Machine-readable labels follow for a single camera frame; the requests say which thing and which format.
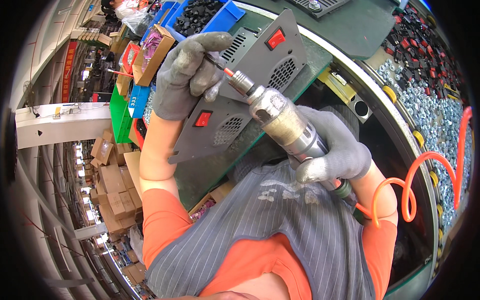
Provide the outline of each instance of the red rocker switch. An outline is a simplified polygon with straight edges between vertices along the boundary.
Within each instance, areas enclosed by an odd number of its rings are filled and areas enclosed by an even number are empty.
[[[205,127],[208,125],[208,119],[212,115],[211,110],[202,110],[200,115],[197,117],[197,121],[195,121],[195,125],[193,127]]]
[[[280,45],[281,43],[285,42],[285,33],[281,27],[277,28],[277,30],[269,37],[269,39],[265,42],[267,47],[270,51],[273,51],[276,46]]]

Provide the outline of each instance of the green plastic bin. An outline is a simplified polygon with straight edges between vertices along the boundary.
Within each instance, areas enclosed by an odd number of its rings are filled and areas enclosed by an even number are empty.
[[[117,144],[131,143],[128,137],[133,119],[128,113],[128,102],[119,95],[117,85],[113,89],[110,99],[110,115],[112,116],[113,135]]]

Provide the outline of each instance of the gray work glove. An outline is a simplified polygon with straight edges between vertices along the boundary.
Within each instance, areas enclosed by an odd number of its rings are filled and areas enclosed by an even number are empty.
[[[208,32],[190,36],[170,51],[156,76],[155,114],[165,120],[183,120],[202,94],[205,101],[214,101],[225,77],[204,55],[209,52],[218,58],[218,51],[232,42],[227,32]]]
[[[360,179],[367,174],[372,155],[367,146],[357,142],[345,124],[329,111],[297,106],[327,143],[328,153],[300,164],[296,178],[300,183],[334,178]]]

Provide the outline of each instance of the red banner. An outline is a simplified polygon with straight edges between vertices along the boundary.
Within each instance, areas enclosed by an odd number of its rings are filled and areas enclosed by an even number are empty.
[[[75,49],[77,42],[70,42],[68,44],[67,56],[63,65],[63,76],[61,82],[61,102],[68,103],[70,98],[70,79],[72,77],[72,63],[75,56]]]

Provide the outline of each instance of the screw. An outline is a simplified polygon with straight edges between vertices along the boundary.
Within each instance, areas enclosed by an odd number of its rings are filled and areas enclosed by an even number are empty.
[[[322,7],[320,6],[320,3],[318,3],[317,0],[309,0],[308,8],[314,12],[319,12],[322,10]]]

